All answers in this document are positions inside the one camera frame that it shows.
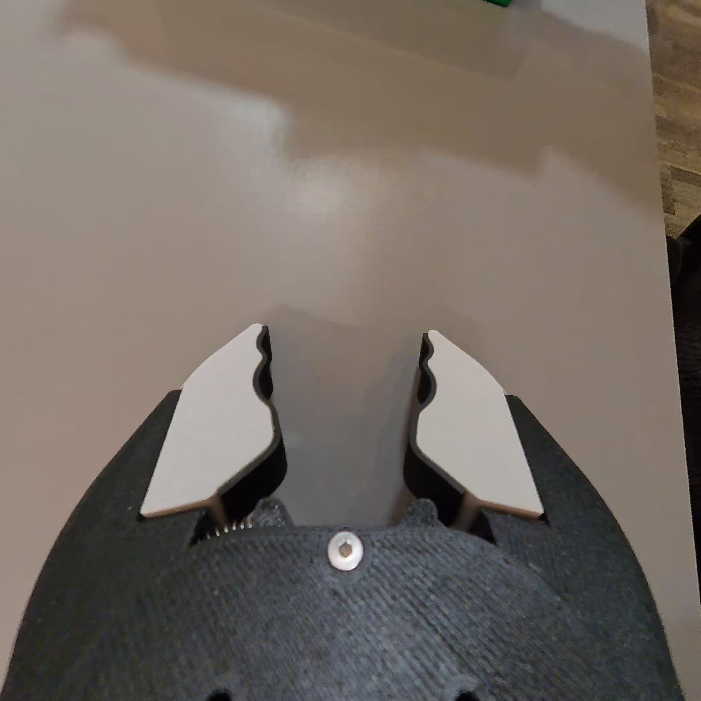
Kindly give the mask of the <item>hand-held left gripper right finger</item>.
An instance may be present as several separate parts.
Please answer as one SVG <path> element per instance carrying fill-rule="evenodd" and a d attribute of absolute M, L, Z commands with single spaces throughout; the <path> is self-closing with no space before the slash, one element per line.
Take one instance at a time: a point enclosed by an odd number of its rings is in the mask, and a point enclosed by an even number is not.
<path fill-rule="evenodd" d="M 545 507 L 501 384 L 437 330 L 425 332 L 405 484 L 448 527 L 493 512 L 539 521 Z"/>

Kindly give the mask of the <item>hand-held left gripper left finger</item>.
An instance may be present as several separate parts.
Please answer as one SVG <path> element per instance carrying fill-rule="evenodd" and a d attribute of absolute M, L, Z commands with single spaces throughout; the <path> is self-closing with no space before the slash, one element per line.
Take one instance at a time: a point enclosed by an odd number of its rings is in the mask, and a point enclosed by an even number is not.
<path fill-rule="evenodd" d="M 253 324 L 185 381 L 139 513 L 146 519 L 205 510 L 234 525 L 287 473 L 273 406 L 269 330 Z"/>

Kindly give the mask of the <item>grey desk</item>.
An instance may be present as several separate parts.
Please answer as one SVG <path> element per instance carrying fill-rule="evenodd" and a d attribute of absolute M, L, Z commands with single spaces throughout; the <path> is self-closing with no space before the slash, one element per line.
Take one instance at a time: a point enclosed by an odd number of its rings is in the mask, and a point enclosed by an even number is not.
<path fill-rule="evenodd" d="M 253 322 L 297 521 L 387 524 L 421 335 L 700 613 L 644 1 L 1 2 L 1 670 L 84 490 Z"/>

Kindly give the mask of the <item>person's dark clothing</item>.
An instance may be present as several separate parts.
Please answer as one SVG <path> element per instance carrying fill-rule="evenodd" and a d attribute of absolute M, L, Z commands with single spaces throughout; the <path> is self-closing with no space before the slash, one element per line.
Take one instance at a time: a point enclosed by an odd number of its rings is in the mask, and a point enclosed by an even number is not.
<path fill-rule="evenodd" d="M 667 237 L 667 257 L 691 520 L 700 551 L 700 217 L 677 238 Z"/>

